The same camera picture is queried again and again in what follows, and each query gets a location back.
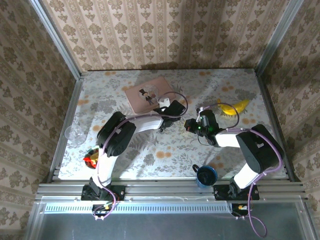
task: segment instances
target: clear plastic cup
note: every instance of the clear plastic cup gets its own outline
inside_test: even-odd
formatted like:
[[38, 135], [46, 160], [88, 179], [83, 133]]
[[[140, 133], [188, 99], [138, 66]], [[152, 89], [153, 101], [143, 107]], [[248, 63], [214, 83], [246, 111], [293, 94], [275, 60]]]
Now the clear plastic cup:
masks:
[[64, 131], [64, 136], [74, 144], [83, 144], [86, 141], [85, 131], [78, 124], [68, 126]]

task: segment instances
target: banana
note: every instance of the banana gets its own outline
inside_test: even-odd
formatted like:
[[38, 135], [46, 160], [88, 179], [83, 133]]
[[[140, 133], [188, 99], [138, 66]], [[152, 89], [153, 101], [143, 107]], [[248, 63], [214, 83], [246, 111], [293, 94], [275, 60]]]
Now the banana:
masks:
[[[248, 105], [249, 102], [250, 102], [250, 100], [245, 99], [245, 100], [240, 101], [240, 102], [238, 102], [236, 104], [233, 104], [233, 106], [235, 107], [235, 109], [237, 110], [238, 113], [241, 113], [246, 108], [246, 106]], [[222, 111], [225, 114], [236, 115], [235, 110], [232, 107], [228, 106], [228, 105], [219, 104], [219, 107], [222, 109]]]

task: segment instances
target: blue cup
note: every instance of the blue cup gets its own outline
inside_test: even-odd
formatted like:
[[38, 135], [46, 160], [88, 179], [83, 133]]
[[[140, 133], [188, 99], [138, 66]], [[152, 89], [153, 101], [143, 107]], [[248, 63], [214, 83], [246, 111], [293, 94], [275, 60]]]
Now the blue cup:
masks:
[[196, 183], [200, 188], [207, 188], [215, 184], [218, 179], [217, 171], [211, 166], [199, 167], [192, 165], [193, 171], [196, 173]]

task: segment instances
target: floral tablecloth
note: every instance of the floral tablecloth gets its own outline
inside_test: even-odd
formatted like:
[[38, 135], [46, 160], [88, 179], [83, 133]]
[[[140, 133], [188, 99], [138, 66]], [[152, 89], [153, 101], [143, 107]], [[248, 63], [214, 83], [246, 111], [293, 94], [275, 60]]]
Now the floral tablecloth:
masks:
[[[84, 129], [86, 141], [81, 145], [68, 141], [58, 175], [61, 180], [88, 180], [92, 176], [94, 170], [85, 165], [83, 157], [88, 149], [97, 145], [98, 131], [116, 111], [134, 115], [125, 90], [159, 76], [163, 76], [174, 91], [187, 96], [189, 110], [162, 133], [149, 130], [134, 135], [115, 163], [114, 178], [194, 177], [193, 164], [214, 167], [220, 179], [234, 176], [246, 163], [239, 148], [201, 145], [195, 134], [184, 129], [186, 119], [196, 118], [196, 108], [215, 103], [217, 99], [230, 104], [249, 99], [238, 126], [250, 128], [264, 124], [272, 132], [252, 69], [93, 71], [83, 80], [73, 120]], [[185, 103], [181, 97], [176, 99]], [[234, 116], [225, 115], [219, 107], [213, 108], [213, 112], [221, 128], [236, 122]], [[202, 137], [200, 141], [207, 144]], [[286, 173], [283, 169], [268, 177], [285, 178]]]

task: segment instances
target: patterned wallpaper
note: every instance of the patterned wallpaper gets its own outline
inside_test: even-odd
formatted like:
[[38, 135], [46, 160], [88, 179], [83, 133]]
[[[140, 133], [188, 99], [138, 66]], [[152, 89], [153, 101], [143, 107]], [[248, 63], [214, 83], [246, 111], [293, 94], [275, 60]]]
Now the patterned wallpaper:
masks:
[[42, 0], [81, 69], [254, 68], [289, 0]]
[[28, 1], [1, 0], [0, 239], [22, 238], [74, 83]]
[[304, 1], [263, 77], [320, 227], [319, 0]]

